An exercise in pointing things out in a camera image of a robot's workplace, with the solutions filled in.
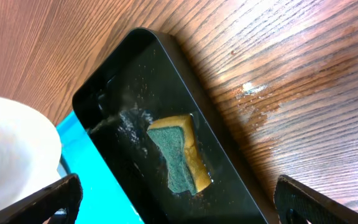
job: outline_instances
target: worn sponge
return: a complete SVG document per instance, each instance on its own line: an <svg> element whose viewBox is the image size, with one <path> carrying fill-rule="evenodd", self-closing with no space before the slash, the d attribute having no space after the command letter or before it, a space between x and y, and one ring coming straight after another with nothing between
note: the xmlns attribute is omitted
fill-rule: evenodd
<svg viewBox="0 0 358 224"><path fill-rule="evenodd" d="M195 195L211 183L198 154L190 115L154 121L147 133L167 162L168 188L172 192L189 190Z"/></svg>

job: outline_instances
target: black tray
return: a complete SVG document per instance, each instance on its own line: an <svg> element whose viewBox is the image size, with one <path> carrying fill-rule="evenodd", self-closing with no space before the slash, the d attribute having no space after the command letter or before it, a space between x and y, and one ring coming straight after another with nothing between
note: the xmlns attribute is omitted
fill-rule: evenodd
<svg viewBox="0 0 358 224"><path fill-rule="evenodd" d="M277 220L172 36L130 31L75 93L73 108L145 223ZM165 161L145 133L152 120L189 113L213 180L195 196L168 189Z"/></svg>

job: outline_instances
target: blue object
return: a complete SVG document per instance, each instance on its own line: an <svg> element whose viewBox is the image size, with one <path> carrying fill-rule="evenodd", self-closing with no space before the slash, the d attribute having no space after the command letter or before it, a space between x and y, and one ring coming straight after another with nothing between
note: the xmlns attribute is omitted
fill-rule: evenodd
<svg viewBox="0 0 358 224"><path fill-rule="evenodd" d="M83 188L75 223L143 223L74 112L57 131L67 172L78 174Z"/></svg>

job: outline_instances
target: brown wooden tabletop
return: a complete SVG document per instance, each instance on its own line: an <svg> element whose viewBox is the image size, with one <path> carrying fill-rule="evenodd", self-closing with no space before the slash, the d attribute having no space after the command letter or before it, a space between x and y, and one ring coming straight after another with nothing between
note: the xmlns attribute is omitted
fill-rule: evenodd
<svg viewBox="0 0 358 224"><path fill-rule="evenodd" d="M286 174L358 212L357 0L0 0L0 96L58 124L138 26L177 38L270 198Z"/></svg>

